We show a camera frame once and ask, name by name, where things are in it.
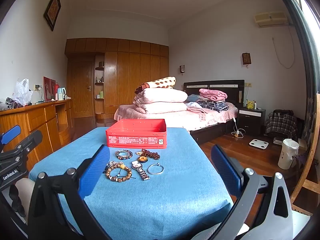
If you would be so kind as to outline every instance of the blue tablecloth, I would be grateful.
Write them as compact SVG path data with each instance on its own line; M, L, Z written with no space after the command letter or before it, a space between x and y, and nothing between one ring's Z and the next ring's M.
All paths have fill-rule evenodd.
M34 166L29 178L35 181L41 171L53 176L70 167L77 168L101 144L106 144L106 129L98 127L49 155ZM159 162L164 166L161 175L150 175L151 179L143 181L132 170L136 179L117 183L102 174L92 194L84 199L113 240L194 236L222 222L231 209L232 200L220 175L188 132L184 128L167 128L167 143L166 149L154 150L160 154L159 160L149 159L143 164L146 171ZM110 160L118 161L116 150L119 149L110 148ZM124 161L130 168L138 157L138 149L131 151L133 157ZM79 230L64 196L60 195L60 201L67 219Z

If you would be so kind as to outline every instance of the wooden floor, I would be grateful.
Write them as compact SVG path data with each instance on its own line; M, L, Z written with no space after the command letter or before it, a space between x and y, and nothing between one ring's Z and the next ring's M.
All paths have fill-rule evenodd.
M96 127L111 126L115 123L113 119L96 120L94 117L84 117L75 119L75 136L74 140L88 133ZM260 139L267 141L269 143L265 150L258 149L249 146L249 142L253 139ZM231 134L223 135L210 142L200 145L203 152L206 154L208 159L211 161L211 148L213 145L220 145L229 157L236 158L244 168L252 168L255 172L260 175L273 176L275 172L281 172L284 177L287 176L288 170L282 170L278 167L278 160L281 153L281 146L273 144L272 139L261 136L261 137L251 137L244 135L243 138L235 138ZM316 180L316 170L313 167L307 177L313 182ZM288 187L289 194L293 191L296 185L296 177L291 177L286 179L286 184ZM256 200L252 206L249 216L246 219L246 224L251 225L254 220L255 214L259 208L261 202L261 195L256 197ZM295 203L309 212L314 212L317 207L317 194L311 192L305 188L302 188Z

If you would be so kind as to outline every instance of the wristwatch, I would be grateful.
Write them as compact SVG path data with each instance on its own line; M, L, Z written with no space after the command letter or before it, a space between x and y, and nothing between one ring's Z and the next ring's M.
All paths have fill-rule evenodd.
M137 170L137 172L139 173L139 175L141 176L141 178L142 178L143 180L150 179L150 177L148 176L148 174L143 170L142 164L139 163L138 161L133 161L133 162L132 162L132 168L133 168L134 170Z

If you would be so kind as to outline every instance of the trash bin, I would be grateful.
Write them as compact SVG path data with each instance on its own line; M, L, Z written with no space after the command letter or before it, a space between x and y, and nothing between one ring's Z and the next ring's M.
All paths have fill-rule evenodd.
M298 154L298 149L299 143L292 139L284 139L278 166L283 170L289 169L293 162L293 157Z

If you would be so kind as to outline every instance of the folded clothes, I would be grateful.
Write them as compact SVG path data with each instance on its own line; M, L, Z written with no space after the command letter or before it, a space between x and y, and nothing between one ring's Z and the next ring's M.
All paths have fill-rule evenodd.
M212 101L207 98L200 98L197 100L197 103L201 106L201 104L207 104L209 106L223 106L226 104L225 100L222 101Z
M149 104L154 102L182 103L188 95L176 89L146 88L134 97L133 104Z
M198 102L198 104L201 105L203 108L215 110L218 113L220 113L221 111L227 111L229 109L229 106L225 102L214 104L213 101L209 101L209 102L200 101Z
M205 114L209 113L208 110L204 109L204 108L199 108L196 106L188 106L187 107L187 111L196 113L199 115L200 121L205 121Z
M150 104L136 104L135 110L142 114L163 114L186 111L184 103L154 102Z
M200 95L206 95L206 96L210 96L213 101L220 101L223 99L227 99L228 95L225 92L222 92L220 90L210 90L210 89L205 89L205 88L201 88L199 89Z
M146 88L173 88L173 86L176 83L176 78L175 77L166 77L166 78L161 78L157 79L155 81L150 81L143 83L141 86L139 86L135 90L135 94L140 93L141 91L145 90Z

